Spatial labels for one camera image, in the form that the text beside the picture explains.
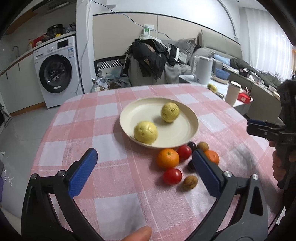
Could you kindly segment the person's right hand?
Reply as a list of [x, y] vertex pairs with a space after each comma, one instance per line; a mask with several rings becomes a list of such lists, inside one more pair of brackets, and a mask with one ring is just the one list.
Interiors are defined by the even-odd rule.
[[[275, 148], [275, 142], [269, 141], [269, 146]], [[289, 156], [291, 163], [295, 162], [295, 151], [292, 151]], [[277, 151], [273, 152], [273, 176], [275, 180], [281, 181], [286, 175], [286, 170], [281, 167], [282, 160], [279, 158]]]

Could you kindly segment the person's left hand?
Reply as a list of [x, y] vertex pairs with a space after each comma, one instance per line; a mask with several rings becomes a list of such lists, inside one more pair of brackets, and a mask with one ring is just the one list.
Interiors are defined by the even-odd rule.
[[125, 237], [122, 241], [149, 241], [151, 235], [152, 229], [149, 226], [144, 226]]

